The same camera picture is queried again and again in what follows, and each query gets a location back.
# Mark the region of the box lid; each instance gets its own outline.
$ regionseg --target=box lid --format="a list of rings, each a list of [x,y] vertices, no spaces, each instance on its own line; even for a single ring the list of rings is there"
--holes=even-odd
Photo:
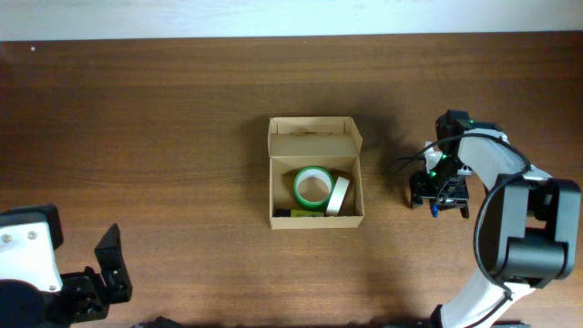
[[[353,118],[271,118],[270,157],[358,156],[363,137]]]

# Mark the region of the tape roll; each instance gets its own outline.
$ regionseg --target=tape roll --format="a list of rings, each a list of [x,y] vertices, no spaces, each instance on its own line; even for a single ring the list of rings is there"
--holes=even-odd
[[[343,205],[344,197],[346,197],[346,192],[348,191],[348,185],[350,181],[343,177],[338,177],[336,183],[334,184],[334,190],[330,196],[330,201],[328,202],[328,208],[326,209],[327,216],[337,216]]]
[[[301,195],[301,193],[298,191],[298,187],[302,181],[309,178],[319,179],[326,185],[328,188],[328,194],[326,197],[323,197],[321,200],[307,200]],[[332,175],[330,175],[327,170],[321,167],[307,167],[302,169],[300,172],[298,172],[298,175],[295,176],[295,181],[293,182],[293,192],[295,193],[295,198],[303,207],[308,210],[319,210],[323,208],[328,200],[330,200],[333,188],[334,180],[332,179]]]

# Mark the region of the cardboard box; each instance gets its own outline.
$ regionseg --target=cardboard box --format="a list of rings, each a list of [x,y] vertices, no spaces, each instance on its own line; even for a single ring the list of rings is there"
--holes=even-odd
[[[267,144],[270,154],[271,228],[357,228],[364,218],[360,151],[363,137],[352,118],[271,118]],[[304,210],[293,193],[298,172],[308,166],[328,170],[334,181],[350,178],[350,187],[337,217],[274,217],[276,209]]]

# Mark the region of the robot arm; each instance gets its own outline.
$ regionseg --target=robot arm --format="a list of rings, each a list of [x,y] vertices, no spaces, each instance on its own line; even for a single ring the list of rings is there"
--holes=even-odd
[[[132,285],[114,224],[95,254],[101,274],[59,274],[55,250],[63,233],[54,205],[0,214],[0,321],[3,327],[67,328],[107,317],[110,304],[129,302]]]
[[[440,139],[479,133],[508,142],[498,126],[475,123],[465,112],[448,111],[437,120],[436,129]],[[427,150],[425,170],[410,179],[412,208],[429,199],[435,217],[440,210],[459,208],[469,218],[465,177],[472,171],[491,190],[525,166],[517,154],[489,138],[460,138],[440,149]],[[487,274],[509,288],[512,299],[476,269],[452,301],[435,309],[434,326],[490,327],[521,297],[566,278],[574,267],[579,203],[576,183],[553,179],[534,166],[501,189],[479,230],[479,255]],[[544,221],[545,228],[529,228],[528,215]]]

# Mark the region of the green tape roll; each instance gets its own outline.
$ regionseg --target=green tape roll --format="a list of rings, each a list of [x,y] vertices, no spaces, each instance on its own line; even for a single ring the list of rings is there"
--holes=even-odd
[[[302,181],[308,178],[316,178],[322,180],[326,184],[326,187],[328,187],[328,196],[326,196],[323,200],[318,201],[310,201],[302,197],[302,195],[300,195],[300,192],[298,191],[298,186],[300,186],[300,183],[302,183]],[[330,173],[328,173],[327,170],[321,167],[311,166],[302,169],[300,172],[298,172],[298,175],[295,176],[295,181],[293,182],[293,192],[295,193],[295,198],[300,202],[300,204],[304,208],[308,210],[319,210],[325,207],[326,204],[328,204],[330,197],[332,196],[333,189],[334,180],[332,179],[332,175],[330,175]]]

